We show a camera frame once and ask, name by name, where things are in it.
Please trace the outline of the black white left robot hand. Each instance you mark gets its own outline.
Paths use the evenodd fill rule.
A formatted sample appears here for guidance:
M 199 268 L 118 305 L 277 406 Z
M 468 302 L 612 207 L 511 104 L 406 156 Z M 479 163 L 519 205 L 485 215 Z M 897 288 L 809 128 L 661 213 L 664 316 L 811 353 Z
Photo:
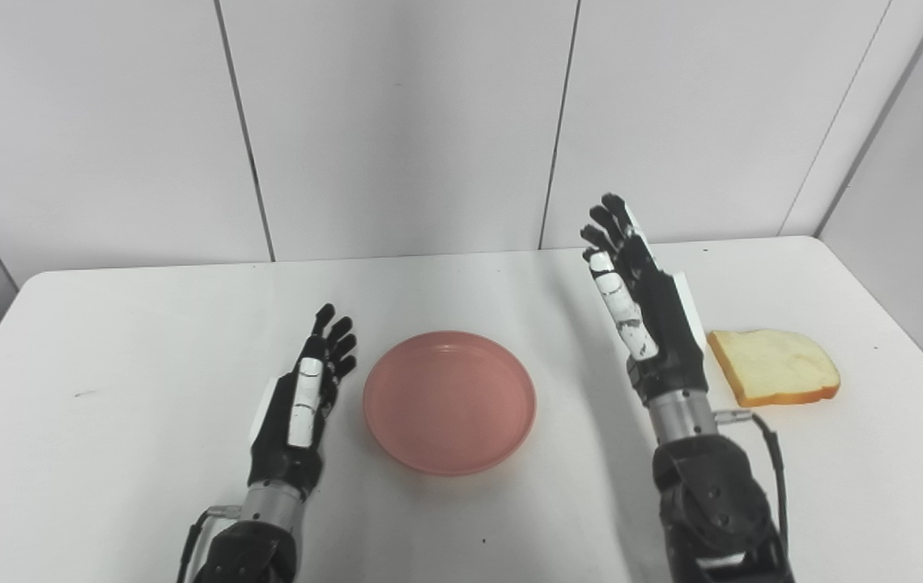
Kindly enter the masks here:
M 316 313 L 310 335 L 290 372 L 278 377 L 250 448 L 247 483 L 283 483 L 302 500 L 321 479 L 322 437 L 338 401 L 340 384 L 357 365 L 350 317 L 328 303 Z

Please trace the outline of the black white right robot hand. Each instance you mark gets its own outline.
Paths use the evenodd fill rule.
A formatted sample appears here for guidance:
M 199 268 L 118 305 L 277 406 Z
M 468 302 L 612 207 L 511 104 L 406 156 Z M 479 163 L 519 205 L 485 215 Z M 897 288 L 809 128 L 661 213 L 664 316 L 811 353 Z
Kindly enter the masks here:
M 632 387 L 643 403 L 708 390 L 704 335 L 687 281 L 658 265 L 627 203 L 606 193 L 580 235 L 583 258 L 627 348 Z

